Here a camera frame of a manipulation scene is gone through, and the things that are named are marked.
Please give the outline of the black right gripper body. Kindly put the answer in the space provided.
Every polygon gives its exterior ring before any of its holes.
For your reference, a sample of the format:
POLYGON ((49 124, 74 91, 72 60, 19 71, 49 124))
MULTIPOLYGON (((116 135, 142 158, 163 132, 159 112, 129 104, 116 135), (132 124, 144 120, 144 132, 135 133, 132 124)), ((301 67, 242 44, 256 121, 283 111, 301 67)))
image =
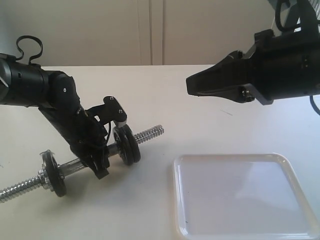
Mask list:
POLYGON ((254 34, 249 92, 262 105, 275 100, 319 95, 320 34, 306 30, 275 36, 272 29, 254 34))

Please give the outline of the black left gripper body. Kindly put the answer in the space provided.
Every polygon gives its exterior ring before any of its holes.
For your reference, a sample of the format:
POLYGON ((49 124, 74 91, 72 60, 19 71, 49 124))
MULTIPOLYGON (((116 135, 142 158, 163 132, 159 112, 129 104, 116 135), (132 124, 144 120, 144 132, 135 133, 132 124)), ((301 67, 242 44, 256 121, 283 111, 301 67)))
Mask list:
POLYGON ((109 132, 105 128, 108 122, 103 118, 104 104, 89 109, 80 104, 59 104, 40 106, 38 110, 85 165, 89 165, 91 155, 102 155, 102 149, 107 147, 109 132))

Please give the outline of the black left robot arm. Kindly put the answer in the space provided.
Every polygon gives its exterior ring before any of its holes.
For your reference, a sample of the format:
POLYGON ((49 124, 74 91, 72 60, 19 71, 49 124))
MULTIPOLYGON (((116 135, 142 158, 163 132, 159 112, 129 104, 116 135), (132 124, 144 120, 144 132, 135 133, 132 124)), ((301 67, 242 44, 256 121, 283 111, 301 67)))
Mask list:
POLYGON ((98 179, 108 175, 107 131, 84 109, 72 76, 23 64, 14 56, 0 57, 0 103, 36 107, 68 143, 71 152, 98 179))

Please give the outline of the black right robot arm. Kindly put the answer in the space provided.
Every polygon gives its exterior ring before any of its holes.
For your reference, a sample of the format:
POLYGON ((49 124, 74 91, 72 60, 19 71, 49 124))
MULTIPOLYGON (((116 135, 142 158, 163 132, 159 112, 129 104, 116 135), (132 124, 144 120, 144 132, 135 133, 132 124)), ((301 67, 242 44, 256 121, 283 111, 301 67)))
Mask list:
POLYGON ((283 25, 275 5, 272 29, 257 32, 247 52, 234 50, 213 66, 186 79, 191 96, 218 97, 236 103, 254 100, 271 105, 276 100, 320 93, 320 21, 308 0, 295 3, 297 19, 283 25))

